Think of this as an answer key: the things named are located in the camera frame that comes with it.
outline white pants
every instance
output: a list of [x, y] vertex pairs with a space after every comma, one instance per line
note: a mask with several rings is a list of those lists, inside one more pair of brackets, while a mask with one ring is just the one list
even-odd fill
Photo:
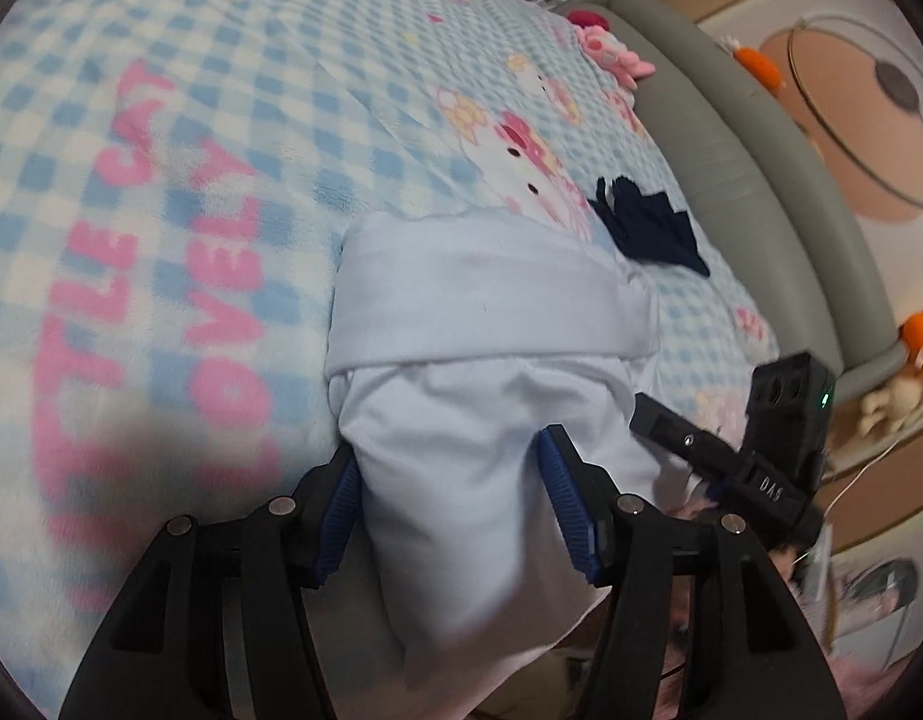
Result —
[[532, 442], [564, 424], [619, 490], [681, 502], [687, 471], [628, 432], [657, 395], [657, 303], [613, 256], [504, 210], [345, 237], [327, 374], [410, 687], [501, 683], [603, 597], [573, 570]]

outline metal screw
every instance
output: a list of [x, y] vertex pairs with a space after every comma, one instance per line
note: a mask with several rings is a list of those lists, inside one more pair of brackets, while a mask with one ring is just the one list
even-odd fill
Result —
[[638, 512], [645, 509], [645, 501], [631, 493], [619, 495], [618, 500], [615, 501], [615, 505], [625, 514], [638, 514]]
[[748, 525], [742, 517], [738, 517], [738, 514], [726, 514], [722, 517], [722, 527], [729, 533], [738, 535], [738, 533], [745, 533]]
[[275, 498], [268, 504], [268, 510], [276, 517], [285, 517], [285, 514], [291, 514], [295, 510], [295, 498], [287, 495]]
[[175, 519], [170, 519], [165, 526], [172, 536], [184, 536], [185, 533], [188, 533], [191, 530], [191, 519], [185, 517], [184, 514], [181, 517], [175, 517]]

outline red plush toy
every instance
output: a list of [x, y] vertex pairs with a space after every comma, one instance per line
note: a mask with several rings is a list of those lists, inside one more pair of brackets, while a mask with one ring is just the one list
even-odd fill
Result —
[[609, 20], [599, 13], [593, 13], [590, 10], [573, 10], [566, 17], [570, 23], [585, 29], [587, 26], [600, 26], [602, 29], [609, 31]]

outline orange circle on wall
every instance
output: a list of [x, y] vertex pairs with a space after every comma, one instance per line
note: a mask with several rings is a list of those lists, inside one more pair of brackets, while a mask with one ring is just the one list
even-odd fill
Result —
[[[923, 209], [881, 187], [816, 120], [792, 78], [788, 34], [772, 35], [761, 47], [785, 78], [777, 100], [818, 145], [849, 207], [862, 217], [888, 223], [917, 218]], [[876, 59], [838, 35], [812, 28], [796, 35], [794, 54], [801, 81], [828, 125], [883, 180], [923, 197], [923, 120], [882, 91]]]

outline pink plush toy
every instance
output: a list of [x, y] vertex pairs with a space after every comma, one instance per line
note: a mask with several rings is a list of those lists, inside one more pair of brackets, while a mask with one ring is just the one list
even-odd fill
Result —
[[644, 79], [655, 72], [655, 65], [643, 62], [635, 52], [630, 52], [624, 43], [600, 26], [576, 26], [575, 36], [585, 55], [615, 76], [623, 89], [634, 92], [638, 88], [637, 79]]

